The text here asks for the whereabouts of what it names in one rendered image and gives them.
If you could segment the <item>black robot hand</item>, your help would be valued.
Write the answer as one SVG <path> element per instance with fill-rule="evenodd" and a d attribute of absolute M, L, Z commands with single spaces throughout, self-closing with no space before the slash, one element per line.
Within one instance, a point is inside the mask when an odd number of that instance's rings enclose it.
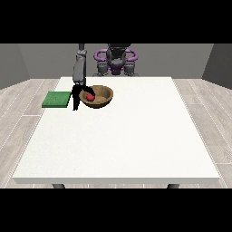
<path fill-rule="evenodd" d="M 80 104 L 80 92 L 81 91 L 85 91 L 90 93 L 92 96 L 95 95 L 94 90 L 92 89 L 92 87 L 86 86 L 84 85 L 80 85 L 80 84 L 75 84 L 72 87 L 72 97 L 73 97 L 73 110 L 77 111 L 79 104 Z"/>

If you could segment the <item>brown wooden bowl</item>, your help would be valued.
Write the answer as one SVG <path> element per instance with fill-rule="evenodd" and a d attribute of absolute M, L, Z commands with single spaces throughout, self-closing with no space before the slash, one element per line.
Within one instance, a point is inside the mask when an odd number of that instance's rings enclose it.
<path fill-rule="evenodd" d="M 86 106 L 94 109 L 100 109 L 111 102 L 111 99 L 113 97 L 113 90 L 110 87 L 104 85 L 93 85 L 92 89 L 95 93 L 94 101 L 87 100 L 88 92 L 80 92 L 80 100 Z"/>

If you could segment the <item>green square pad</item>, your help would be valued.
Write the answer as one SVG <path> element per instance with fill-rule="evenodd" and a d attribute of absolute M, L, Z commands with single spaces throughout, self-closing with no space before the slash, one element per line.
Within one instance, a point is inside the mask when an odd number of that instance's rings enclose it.
<path fill-rule="evenodd" d="M 71 97 L 70 92 L 48 92 L 43 100 L 43 108 L 66 108 Z"/>

